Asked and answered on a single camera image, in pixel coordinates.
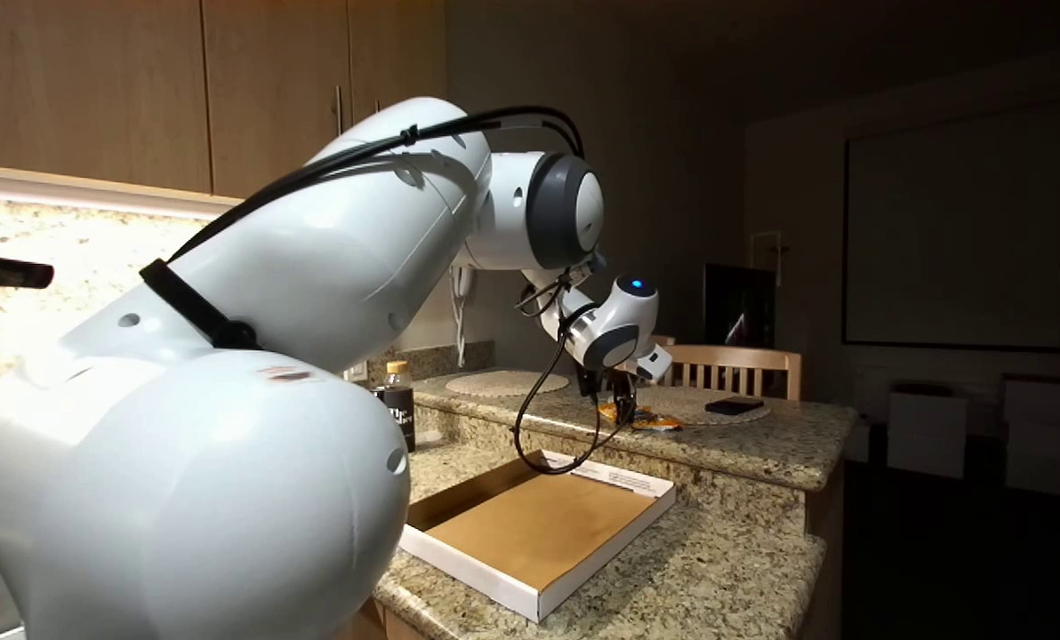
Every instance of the floor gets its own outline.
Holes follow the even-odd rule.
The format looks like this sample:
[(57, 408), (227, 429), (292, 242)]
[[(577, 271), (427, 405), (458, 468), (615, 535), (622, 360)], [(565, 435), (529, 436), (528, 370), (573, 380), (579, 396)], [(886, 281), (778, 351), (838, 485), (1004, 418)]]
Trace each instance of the floor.
[(847, 468), (844, 640), (1060, 640), (1060, 498)]

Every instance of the wooden tray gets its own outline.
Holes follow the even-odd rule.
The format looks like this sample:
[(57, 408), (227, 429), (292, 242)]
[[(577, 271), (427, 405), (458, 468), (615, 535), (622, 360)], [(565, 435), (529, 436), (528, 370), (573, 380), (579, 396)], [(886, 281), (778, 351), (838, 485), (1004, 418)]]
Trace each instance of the wooden tray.
[(513, 460), (408, 508), (404, 546), (540, 622), (674, 504), (674, 485), (603, 463)]

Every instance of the granite countertop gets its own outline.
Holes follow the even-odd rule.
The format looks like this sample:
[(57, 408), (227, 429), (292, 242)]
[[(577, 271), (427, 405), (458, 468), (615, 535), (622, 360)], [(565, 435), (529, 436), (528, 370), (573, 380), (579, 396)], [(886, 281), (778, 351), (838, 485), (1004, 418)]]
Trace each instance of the granite countertop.
[[(416, 384), (416, 403), (448, 408), (458, 417), (482, 417), (494, 422), (517, 422), (523, 396), (464, 396), (458, 378), (427, 378)], [(694, 468), (751, 476), (797, 492), (823, 492), (844, 460), (844, 444), (859, 412), (847, 405), (823, 403), (777, 403), (745, 417), (718, 417), (704, 405), (721, 398), (718, 391), (697, 386), (641, 386), (637, 405), (660, 417), (674, 417), (682, 425), (674, 435), (631, 425), (614, 448), (682, 463)], [(591, 435), (595, 408), (577, 386), (540, 391), (523, 418), (528, 429)]]
[[(421, 422), (412, 503), (513, 460), (499, 440), (448, 440)], [(797, 638), (826, 544), (764, 526), (739, 504), (753, 485), (682, 485), (676, 504), (545, 622), (529, 622), (442, 568), (395, 550), (376, 600), (427, 638)]]

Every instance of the white wall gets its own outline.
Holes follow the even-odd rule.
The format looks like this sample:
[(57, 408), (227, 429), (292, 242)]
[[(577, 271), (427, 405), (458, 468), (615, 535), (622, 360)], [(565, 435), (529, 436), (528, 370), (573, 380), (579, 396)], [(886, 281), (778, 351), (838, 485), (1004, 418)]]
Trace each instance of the white wall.
[[(745, 260), (737, 121), (605, 4), (455, 0), (448, 9), (455, 91), (470, 95), (475, 110), (565, 110), (586, 137), (586, 159), (614, 181), (608, 260), (618, 275), (643, 275), (662, 288), (662, 331), (697, 334), (701, 263)], [(521, 290), (521, 277), (483, 281), (494, 307)], [(528, 322), (494, 337), (501, 361), (540, 360)]]
[(992, 418), (1001, 372), (1060, 378), (1060, 351), (847, 348), (839, 343), (844, 141), (1042, 95), (1060, 95), (1060, 55), (749, 124), (745, 224), (751, 236), (787, 236), (778, 334), (810, 351), (816, 398), (851, 403), (886, 418), (893, 380), (942, 380), (978, 398), (978, 417)]

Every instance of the cabinet door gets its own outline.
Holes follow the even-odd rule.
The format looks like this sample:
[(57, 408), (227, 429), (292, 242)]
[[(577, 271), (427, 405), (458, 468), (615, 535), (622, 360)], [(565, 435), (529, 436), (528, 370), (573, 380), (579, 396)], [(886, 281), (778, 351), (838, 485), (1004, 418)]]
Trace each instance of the cabinet door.
[(200, 0), (0, 0), (0, 164), (206, 190)]
[(348, 0), (354, 32), (354, 117), (368, 117), (407, 95), (448, 95), (444, 0)]
[(346, 0), (203, 0), (214, 193), (250, 197), (341, 128)]

